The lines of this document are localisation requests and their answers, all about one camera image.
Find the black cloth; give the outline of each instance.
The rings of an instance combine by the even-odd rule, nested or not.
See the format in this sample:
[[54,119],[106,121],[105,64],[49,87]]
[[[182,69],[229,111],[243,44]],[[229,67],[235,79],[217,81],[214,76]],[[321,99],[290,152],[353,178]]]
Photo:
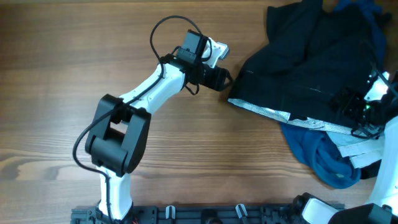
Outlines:
[[322,0],[268,7],[269,44],[243,65],[229,98],[354,128],[329,106],[346,87],[365,95],[378,66],[371,28],[354,4],[327,13]]

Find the robotic arm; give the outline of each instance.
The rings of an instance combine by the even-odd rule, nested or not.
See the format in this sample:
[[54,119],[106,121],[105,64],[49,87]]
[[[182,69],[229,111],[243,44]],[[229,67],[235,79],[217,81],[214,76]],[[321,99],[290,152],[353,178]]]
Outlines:
[[[103,223],[132,218],[130,173],[144,155],[151,115],[187,83],[194,84],[197,88],[204,85],[216,91],[228,87],[232,83],[229,71],[216,66],[217,61],[225,59],[228,53],[226,44],[189,30],[177,55],[168,54],[162,57],[155,72],[136,89],[119,98],[105,95],[100,100],[94,120],[123,106],[150,88],[138,100],[124,105],[124,109],[100,121],[89,132],[86,152],[91,155],[96,168],[109,177],[107,185],[106,178],[101,175],[101,201],[98,204],[97,217],[101,217]],[[128,125],[125,134],[110,127],[110,123],[120,122]]]

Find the wood grain surface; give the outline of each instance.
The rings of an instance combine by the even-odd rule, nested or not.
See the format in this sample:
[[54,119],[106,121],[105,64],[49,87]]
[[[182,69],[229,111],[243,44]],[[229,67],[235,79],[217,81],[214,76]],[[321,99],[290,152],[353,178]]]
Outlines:
[[[99,176],[75,165],[73,143],[103,95],[119,96],[152,74],[149,34],[161,18],[187,16],[227,43],[231,53],[220,66],[236,76],[267,44],[267,6],[292,2],[0,6],[0,223],[68,223],[72,208],[98,202]],[[383,5],[398,16],[393,0]],[[391,71],[398,67],[395,25],[387,31]],[[182,20],[162,24],[154,37],[159,54],[180,45],[189,28]],[[135,205],[286,203],[304,192],[347,207],[365,202],[374,179],[331,189],[296,160],[277,122],[228,104],[227,95],[184,90],[152,117],[144,158],[131,174]],[[78,156],[90,165],[82,146]]]

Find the wooden tabletop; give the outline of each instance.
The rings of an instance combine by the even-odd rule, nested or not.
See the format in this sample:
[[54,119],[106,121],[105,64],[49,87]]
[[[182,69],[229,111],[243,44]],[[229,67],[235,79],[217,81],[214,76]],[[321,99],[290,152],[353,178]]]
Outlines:
[[[72,208],[98,202],[99,175],[76,166],[73,143],[103,95],[127,93],[153,73],[149,34],[161,18],[187,16],[228,44],[220,66],[236,76],[267,44],[267,6],[291,2],[0,6],[0,223],[68,223]],[[398,12],[393,0],[384,5]],[[182,44],[189,28],[178,19],[162,24],[154,37],[159,54]],[[390,52],[397,52],[394,37]],[[389,53],[390,69],[395,59]],[[296,160],[277,122],[227,103],[227,95],[183,90],[153,115],[131,174],[135,205],[287,203],[309,192],[353,207],[369,197],[375,179],[328,187]],[[79,158],[90,165],[82,145]]]

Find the blue towel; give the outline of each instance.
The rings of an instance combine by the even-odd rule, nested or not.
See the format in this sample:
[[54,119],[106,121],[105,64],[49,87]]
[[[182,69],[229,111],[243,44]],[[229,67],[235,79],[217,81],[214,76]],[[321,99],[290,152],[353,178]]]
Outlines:
[[354,169],[348,157],[342,158],[326,133],[285,123],[280,125],[294,156],[310,166],[324,183],[345,189],[359,181],[361,170]]
[[373,44],[376,47],[376,55],[379,65],[383,67],[384,57],[387,49],[387,39],[384,35],[382,28],[376,22],[374,14],[382,14],[382,7],[374,3],[374,0],[358,0],[352,2],[351,0],[340,0],[335,7],[335,11],[340,11],[350,4],[356,4],[362,11],[365,18],[368,20],[369,25],[372,27]]

